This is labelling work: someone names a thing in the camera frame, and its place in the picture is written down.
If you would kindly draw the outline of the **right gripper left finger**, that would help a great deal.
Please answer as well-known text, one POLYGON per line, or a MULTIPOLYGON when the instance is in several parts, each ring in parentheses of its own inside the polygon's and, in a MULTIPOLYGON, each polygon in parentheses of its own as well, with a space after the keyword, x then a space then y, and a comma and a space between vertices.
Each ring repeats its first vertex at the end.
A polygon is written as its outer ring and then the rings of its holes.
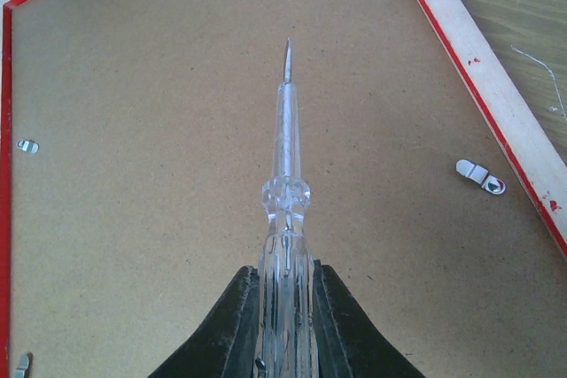
POLYGON ((258 318, 258 272, 243 266, 189 339, 151 376, 251 377, 258 318))

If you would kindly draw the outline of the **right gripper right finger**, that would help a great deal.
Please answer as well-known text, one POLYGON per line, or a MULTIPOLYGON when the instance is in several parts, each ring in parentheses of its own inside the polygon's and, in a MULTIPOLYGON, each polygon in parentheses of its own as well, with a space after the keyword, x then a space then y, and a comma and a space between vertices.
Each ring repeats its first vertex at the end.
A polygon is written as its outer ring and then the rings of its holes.
POLYGON ((314 327, 321 377, 423 377, 378 331, 333 267, 319 260, 314 327))

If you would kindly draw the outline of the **red photo frame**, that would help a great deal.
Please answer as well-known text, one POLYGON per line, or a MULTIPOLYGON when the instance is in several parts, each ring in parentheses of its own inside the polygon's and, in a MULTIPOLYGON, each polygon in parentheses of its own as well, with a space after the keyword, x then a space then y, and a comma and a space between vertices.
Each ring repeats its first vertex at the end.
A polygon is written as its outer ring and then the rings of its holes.
POLYGON ((565 376, 565 259, 416 0, 30 0, 12 28, 33 376, 145 377, 258 263, 287 42, 315 258, 429 377, 565 376))

